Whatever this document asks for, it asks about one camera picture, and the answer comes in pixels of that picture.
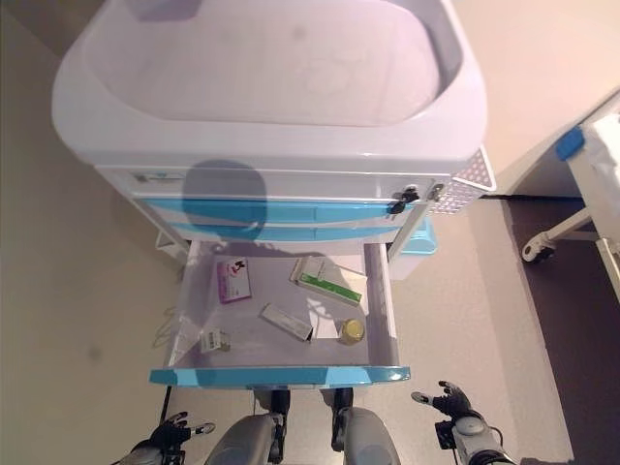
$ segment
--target blue bed clip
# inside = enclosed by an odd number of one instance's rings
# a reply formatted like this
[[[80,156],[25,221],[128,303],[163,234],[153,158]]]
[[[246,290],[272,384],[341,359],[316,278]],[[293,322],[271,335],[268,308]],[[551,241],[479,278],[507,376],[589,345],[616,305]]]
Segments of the blue bed clip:
[[[560,160],[565,162],[578,152],[584,143],[583,131],[578,126],[575,126],[558,139],[555,145],[555,154]]]

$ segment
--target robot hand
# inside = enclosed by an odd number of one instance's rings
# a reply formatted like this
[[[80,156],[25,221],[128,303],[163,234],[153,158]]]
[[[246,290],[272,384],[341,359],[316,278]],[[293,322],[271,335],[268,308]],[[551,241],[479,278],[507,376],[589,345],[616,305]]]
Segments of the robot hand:
[[[446,395],[432,397],[412,392],[411,397],[450,417],[450,421],[435,423],[440,447],[458,450],[463,465],[514,464],[491,433],[491,429],[496,428],[489,427],[482,415],[472,410],[472,404],[460,387],[447,381],[440,381],[439,386]]]
[[[442,414],[451,417],[453,420],[471,416],[472,414],[474,416],[478,415],[472,410],[472,404],[459,386],[453,385],[448,381],[440,381],[439,386],[444,388],[446,395],[432,397],[422,392],[412,392],[411,397],[420,404],[435,407]]]
[[[209,434],[214,423],[187,426],[187,412],[173,415],[160,424],[149,439],[139,442],[129,455],[120,460],[120,465],[182,465],[185,452],[181,445],[200,434]]]

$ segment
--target cart drawer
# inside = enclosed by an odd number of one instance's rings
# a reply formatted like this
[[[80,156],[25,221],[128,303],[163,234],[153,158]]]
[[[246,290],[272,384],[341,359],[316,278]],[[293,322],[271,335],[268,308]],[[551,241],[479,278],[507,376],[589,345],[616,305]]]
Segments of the cart drawer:
[[[193,242],[167,363],[151,371],[150,381],[200,388],[338,388],[409,379],[409,367],[398,360],[385,245],[300,248]],[[366,274],[359,307],[289,280],[297,259],[308,255]],[[216,264],[230,257],[247,258],[252,296],[222,304]],[[301,342],[260,318],[268,303],[312,325],[311,341]],[[338,338],[339,324],[350,318],[362,320],[366,331],[352,346]],[[205,327],[229,334],[230,350],[203,354],[200,335]]]
[[[339,223],[389,216],[391,202],[145,199],[152,207],[239,223]]]
[[[284,228],[277,226],[242,227],[220,225],[193,225],[187,223],[170,223],[182,236],[183,233],[203,234],[207,237],[223,237],[232,240],[290,241],[311,242],[318,240],[343,240],[380,236],[392,233],[396,235],[397,226],[370,228]]]

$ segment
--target blue drawer handle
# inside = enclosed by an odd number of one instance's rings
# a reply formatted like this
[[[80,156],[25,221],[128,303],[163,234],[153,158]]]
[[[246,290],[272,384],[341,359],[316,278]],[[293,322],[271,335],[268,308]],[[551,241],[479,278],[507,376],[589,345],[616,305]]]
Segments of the blue drawer handle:
[[[415,231],[401,254],[403,255],[432,255],[437,251],[437,237],[430,218],[425,217],[418,230]]]
[[[216,201],[147,199],[146,203],[187,215],[241,223],[334,223],[365,220],[389,214],[393,203],[354,201]]]
[[[264,366],[256,368],[165,368],[151,370],[151,383],[187,388],[351,388],[406,381],[408,366]]]
[[[312,240],[339,240],[356,237],[367,237],[390,233],[398,227],[385,228],[283,228],[258,227],[244,228],[242,226],[194,225],[190,223],[170,223],[174,228],[217,235],[222,238],[243,240],[282,240],[282,241],[312,241]]]

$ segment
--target floor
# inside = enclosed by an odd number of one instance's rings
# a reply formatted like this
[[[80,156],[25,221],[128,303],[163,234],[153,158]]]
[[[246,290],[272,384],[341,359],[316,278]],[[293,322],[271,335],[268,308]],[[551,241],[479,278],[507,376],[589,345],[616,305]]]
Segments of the floor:
[[[515,242],[555,226],[581,201],[510,201],[506,218]],[[560,241],[546,262],[524,266],[560,393],[575,462],[620,457],[620,304],[593,242]]]
[[[179,266],[153,250],[151,225],[55,135],[58,58],[8,15],[2,29],[14,40],[2,41],[0,462],[60,465],[70,450],[70,463],[111,463],[159,418],[164,390],[146,379],[164,359]],[[567,463],[576,454],[572,417],[505,206],[477,201],[433,221],[438,253],[392,288],[412,381],[360,389],[356,403],[384,420],[402,463],[448,464],[433,428],[442,417],[409,397],[439,392],[437,381],[448,379],[503,430],[521,464]],[[188,444],[188,463],[201,463],[253,404],[246,391],[176,390],[171,412],[218,425]],[[329,429],[322,397],[294,392],[286,463],[342,463]]]

